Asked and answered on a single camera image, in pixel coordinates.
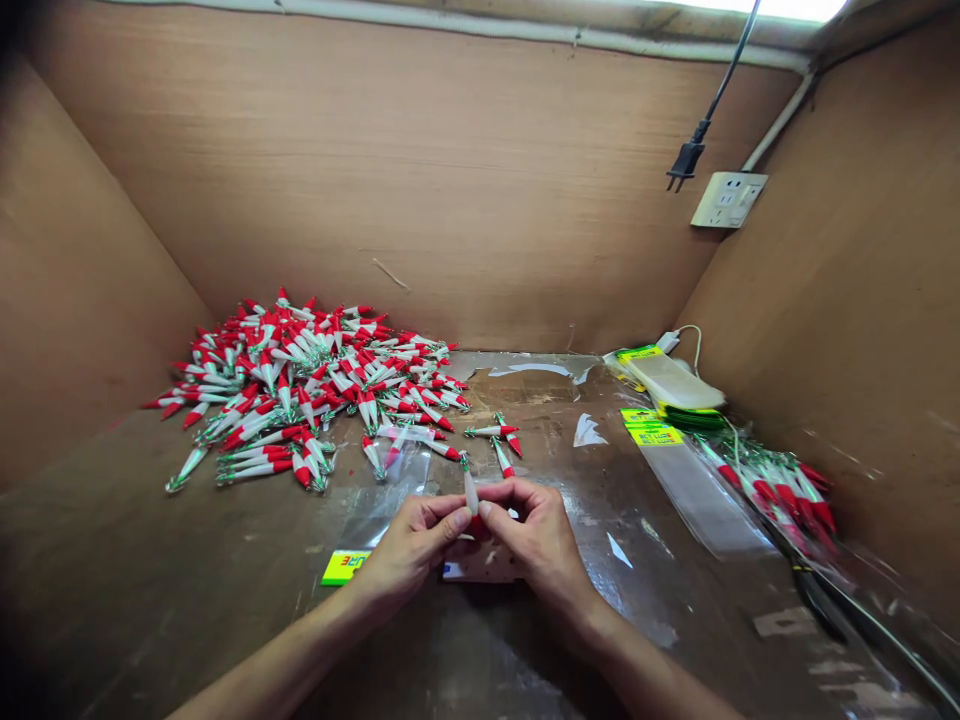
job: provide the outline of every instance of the left hand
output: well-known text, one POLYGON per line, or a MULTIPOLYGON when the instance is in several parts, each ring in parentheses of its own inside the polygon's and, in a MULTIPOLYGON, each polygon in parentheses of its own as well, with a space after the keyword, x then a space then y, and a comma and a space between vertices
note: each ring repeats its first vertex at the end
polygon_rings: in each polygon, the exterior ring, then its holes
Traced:
POLYGON ((451 554, 473 549, 469 541, 457 543, 470 518, 463 495, 409 496, 344 589, 372 603, 380 620, 389 619, 416 594, 448 549, 451 554))

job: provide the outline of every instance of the white cable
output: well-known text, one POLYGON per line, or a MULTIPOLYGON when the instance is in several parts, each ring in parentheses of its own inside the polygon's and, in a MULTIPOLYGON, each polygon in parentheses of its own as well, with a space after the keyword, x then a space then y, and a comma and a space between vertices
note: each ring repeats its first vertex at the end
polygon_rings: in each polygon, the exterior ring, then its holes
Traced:
MULTIPOLYGON (((353 20, 377 25, 445 30, 447 32, 484 37, 556 42, 574 47, 657 57, 670 60, 729 63, 735 44, 708 42, 661 42, 623 33, 591 30, 568 25, 548 25, 526 20, 500 20, 460 15, 419 7, 363 2, 363 0, 105 0, 121 5, 195 5, 218 10, 271 13, 277 15, 312 15, 331 20, 353 20)), ((743 172, 752 172, 787 122, 800 107, 813 82, 810 58, 802 53, 762 46, 747 46, 740 56, 744 65, 790 70, 802 77, 800 86, 756 149, 743 165, 743 172)))
POLYGON ((757 147, 754 148, 753 152, 750 153, 750 157, 747 158, 747 161, 743 164, 743 167, 740 168, 741 172, 753 172, 753 168, 760 161, 760 158, 763 157, 764 153, 770 149, 770 146, 773 145, 773 141, 777 139, 777 136, 783 132, 783 129, 787 126, 787 123, 790 122, 790 118, 793 117, 794 113, 797 112, 797 109, 800 107, 800 103, 803 102, 803 98, 807 96, 807 91, 810 89, 810 86, 813 84, 813 73, 807 73, 803 76, 803 80, 800 81, 800 87, 796 89, 793 93, 793 97, 783 106, 783 110, 780 111, 780 114, 777 116, 777 119, 773 121, 773 125, 770 126, 770 129, 767 130, 766 134, 761 138, 760 143, 757 147))
POLYGON ((697 331, 697 354, 693 358, 693 374, 700 377, 700 344, 703 342, 703 330, 696 325, 684 325, 674 330, 674 332, 681 333, 691 328, 697 331))

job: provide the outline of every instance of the hand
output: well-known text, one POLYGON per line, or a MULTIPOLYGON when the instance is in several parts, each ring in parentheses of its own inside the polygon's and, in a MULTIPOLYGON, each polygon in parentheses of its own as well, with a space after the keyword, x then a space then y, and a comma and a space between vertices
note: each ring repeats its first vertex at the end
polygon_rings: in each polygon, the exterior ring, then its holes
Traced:
POLYGON ((477 494, 480 517, 491 534, 510 548, 527 583, 547 605, 567 615, 602 602, 580 559, 559 491, 514 478, 480 486, 477 494), (504 507, 516 510, 520 520, 510 517, 504 507))
POLYGON ((380 620, 389 619, 416 594, 448 548, 453 555, 475 549, 465 540, 451 547, 469 525, 463 495, 409 496, 345 589, 372 603, 380 620))

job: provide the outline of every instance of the wooden wall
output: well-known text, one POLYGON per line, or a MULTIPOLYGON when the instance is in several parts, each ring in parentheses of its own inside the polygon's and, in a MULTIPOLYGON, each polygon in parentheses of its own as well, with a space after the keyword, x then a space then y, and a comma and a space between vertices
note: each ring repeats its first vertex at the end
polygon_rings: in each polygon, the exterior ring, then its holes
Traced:
POLYGON ((738 70, 673 195, 665 172, 720 65, 80 0, 33 59, 217 315, 283 283, 467 347, 538 351, 674 321, 718 240, 689 227, 702 188, 798 83, 738 70))
POLYGON ((210 319, 36 73, 16 62, 4 81, 0 488, 168 386, 210 319))
POLYGON ((682 315, 703 377, 833 476, 844 534, 954 633, 958 33, 954 14, 824 78, 682 315))

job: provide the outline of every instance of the wall socket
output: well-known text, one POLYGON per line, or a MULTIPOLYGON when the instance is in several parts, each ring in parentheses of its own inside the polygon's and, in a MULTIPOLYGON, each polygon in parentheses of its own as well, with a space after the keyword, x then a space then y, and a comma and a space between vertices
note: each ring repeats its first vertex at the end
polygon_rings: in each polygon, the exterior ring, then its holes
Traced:
POLYGON ((756 173, 714 173, 690 224, 740 227, 760 197, 768 177, 756 173))

